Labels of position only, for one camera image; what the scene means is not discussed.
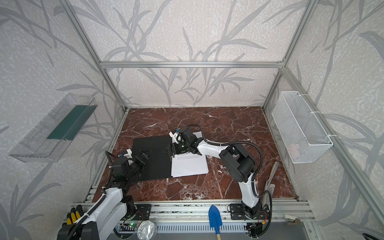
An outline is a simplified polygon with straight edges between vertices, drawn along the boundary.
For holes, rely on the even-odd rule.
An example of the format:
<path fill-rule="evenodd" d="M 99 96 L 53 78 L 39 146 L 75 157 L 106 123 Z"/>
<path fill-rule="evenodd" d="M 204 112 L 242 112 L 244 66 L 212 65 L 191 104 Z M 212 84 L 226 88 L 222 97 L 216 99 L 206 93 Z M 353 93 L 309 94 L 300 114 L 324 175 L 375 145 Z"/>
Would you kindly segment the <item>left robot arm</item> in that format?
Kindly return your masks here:
<path fill-rule="evenodd" d="M 134 200 L 127 192 L 141 177 L 150 153 L 134 155 L 127 150 L 119 156 L 108 151 L 105 154 L 110 164 L 110 177 L 101 189 L 101 197 L 80 219 L 62 226 L 58 240 L 106 240 L 121 219 L 136 214 Z"/>

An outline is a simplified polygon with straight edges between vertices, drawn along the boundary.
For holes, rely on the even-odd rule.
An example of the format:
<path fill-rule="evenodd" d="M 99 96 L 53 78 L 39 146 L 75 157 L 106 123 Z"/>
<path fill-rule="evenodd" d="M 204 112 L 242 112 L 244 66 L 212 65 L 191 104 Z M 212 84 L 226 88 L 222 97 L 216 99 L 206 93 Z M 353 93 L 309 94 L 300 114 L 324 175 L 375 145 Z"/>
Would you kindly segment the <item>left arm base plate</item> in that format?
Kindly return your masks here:
<path fill-rule="evenodd" d="M 150 219 L 151 204 L 138 204 L 136 207 L 137 212 L 129 218 L 130 221 L 147 221 Z"/>

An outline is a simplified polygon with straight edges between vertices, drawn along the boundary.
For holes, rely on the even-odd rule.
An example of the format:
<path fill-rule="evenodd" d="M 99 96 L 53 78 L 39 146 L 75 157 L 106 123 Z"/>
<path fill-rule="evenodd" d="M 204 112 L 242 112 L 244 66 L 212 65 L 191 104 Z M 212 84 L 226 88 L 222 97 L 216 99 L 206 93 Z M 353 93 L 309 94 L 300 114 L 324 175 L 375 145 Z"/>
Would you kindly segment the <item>black file folder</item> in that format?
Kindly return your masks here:
<path fill-rule="evenodd" d="M 149 159 L 138 182 L 171 178 L 172 160 L 168 147 L 172 143 L 169 136 L 137 138 L 133 141 L 133 155 L 146 154 Z"/>

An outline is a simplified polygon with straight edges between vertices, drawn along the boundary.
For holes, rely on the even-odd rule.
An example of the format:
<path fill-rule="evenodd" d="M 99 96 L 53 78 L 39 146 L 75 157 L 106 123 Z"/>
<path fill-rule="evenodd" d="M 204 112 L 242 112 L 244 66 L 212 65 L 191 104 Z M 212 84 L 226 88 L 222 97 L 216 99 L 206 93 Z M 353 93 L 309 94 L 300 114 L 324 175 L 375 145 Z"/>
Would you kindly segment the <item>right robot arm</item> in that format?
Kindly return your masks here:
<path fill-rule="evenodd" d="M 265 189 L 258 193 L 256 176 L 261 170 L 264 156 L 261 149 L 247 141 L 214 142 L 208 140 L 204 133 L 197 137 L 188 125 L 169 132 L 175 140 L 168 146 L 173 157 L 182 154 L 208 155 L 218 158 L 231 177 L 239 183 L 242 193 L 242 207 L 246 218 L 253 220 L 264 211 L 272 211 L 272 193 Z"/>

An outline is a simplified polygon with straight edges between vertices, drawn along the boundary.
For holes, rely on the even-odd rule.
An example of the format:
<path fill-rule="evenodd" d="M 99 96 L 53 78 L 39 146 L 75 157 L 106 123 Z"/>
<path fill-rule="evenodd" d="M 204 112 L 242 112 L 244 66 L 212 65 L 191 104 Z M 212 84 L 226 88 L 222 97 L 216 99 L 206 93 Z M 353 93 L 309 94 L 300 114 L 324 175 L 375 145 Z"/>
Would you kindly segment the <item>printed paper stack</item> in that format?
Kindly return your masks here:
<path fill-rule="evenodd" d="M 208 164 L 205 155 L 195 155 L 192 153 L 174 155 L 171 153 L 172 160 L 171 176 L 173 178 L 186 177 L 193 175 L 208 174 Z"/>

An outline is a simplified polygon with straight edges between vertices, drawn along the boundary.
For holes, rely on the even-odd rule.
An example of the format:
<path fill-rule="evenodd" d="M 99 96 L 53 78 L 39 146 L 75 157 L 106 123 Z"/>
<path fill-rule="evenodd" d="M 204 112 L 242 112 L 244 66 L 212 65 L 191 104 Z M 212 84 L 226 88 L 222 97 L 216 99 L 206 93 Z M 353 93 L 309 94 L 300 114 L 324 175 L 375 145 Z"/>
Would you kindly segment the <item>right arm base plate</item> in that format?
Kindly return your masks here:
<path fill-rule="evenodd" d="M 261 204 L 250 208 L 245 204 L 230 204 L 229 212 L 232 220 L 268 220 L 271 217 L 271 211 L 268 205 L 262 208 Z"/>

